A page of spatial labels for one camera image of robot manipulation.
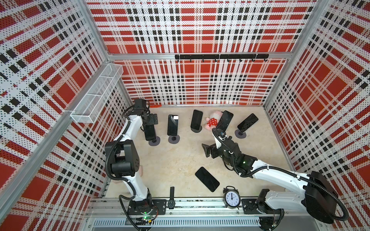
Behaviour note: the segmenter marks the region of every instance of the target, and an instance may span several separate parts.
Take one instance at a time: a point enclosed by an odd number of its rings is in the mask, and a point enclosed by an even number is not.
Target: perforated wall panel
[[[369,11],[330,1],[268,107],[295,168],[325,175],[348,208],[336,230],[370,229]]]
[[[285,60],[138,60],[115,63],[123,65],[122,79],[132,99],[145,98],[155,105],[262,105]]]
[[[0,191],[101,63],[75,1],[0,3]]]
[[[0,230],[78,230],[105,180],[104,145],[122,129],[127,107],[115,87],[95,124],[72,123]]]
[[[291,51],[316,0],[87,0],[113,54]]]

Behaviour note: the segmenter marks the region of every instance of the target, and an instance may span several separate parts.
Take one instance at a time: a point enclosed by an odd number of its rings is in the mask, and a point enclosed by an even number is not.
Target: watch strap
[[[169,189],[169,199],[170,200],[173,200],[174,199],[174,195],[175,195],[175,187],[171,187]]]

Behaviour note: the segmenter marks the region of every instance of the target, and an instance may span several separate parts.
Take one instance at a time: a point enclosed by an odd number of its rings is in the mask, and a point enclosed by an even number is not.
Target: stuffed toy
[[[214,111],[209,117],[206,117],[207,124],[204,125],[204,128],[212,131],[212,128],[215,128],[220,121],[222,112]]]

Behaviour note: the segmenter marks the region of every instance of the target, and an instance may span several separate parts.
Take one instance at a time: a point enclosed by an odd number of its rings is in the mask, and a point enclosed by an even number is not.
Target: alarm clock
[[[233,186],[226,186],[223,189],[223,198],[222,198],[226,208],[235,209],[240,205],[240,196],[238,190]]]

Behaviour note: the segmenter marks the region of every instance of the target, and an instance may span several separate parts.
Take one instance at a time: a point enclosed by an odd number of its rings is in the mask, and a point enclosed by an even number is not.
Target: smartphone
[[[177,136],[177,125],[179,122],[178,115],[168,115],[168,126],[167,126],[167,135],[168,136]]]
[[[203,117],[203,112],[194,110],[193,111],[193,118],[191,119],[191,125],[190,127],[195,130],[199,130],[201,127],[201,121]]]
[[[144,126],[145,140],[155,140],[157,135],[155,134],[154,125],[145,125]]]
[[[258,118],[255,114],[250,114],[243,122],[238,125],[238,129],[241,133],[244,133],[248,128],[250,128],[253,124],[258,121]]]
[[[224,111],[222,116],[221,116],[220,121],[218,122],[218,124],[216,126],[216,128],[221,129],[223,132],[225,132],[226,129],[228,128],[228,126],[230,124],[230,121],[231,121],[233,116],[234,116],[233,113],[228,112],[228,111]]]
[[[201,167],[195,176],[211,191],[214,192],[220,185],[220,182],[216,180],[204,167]]]

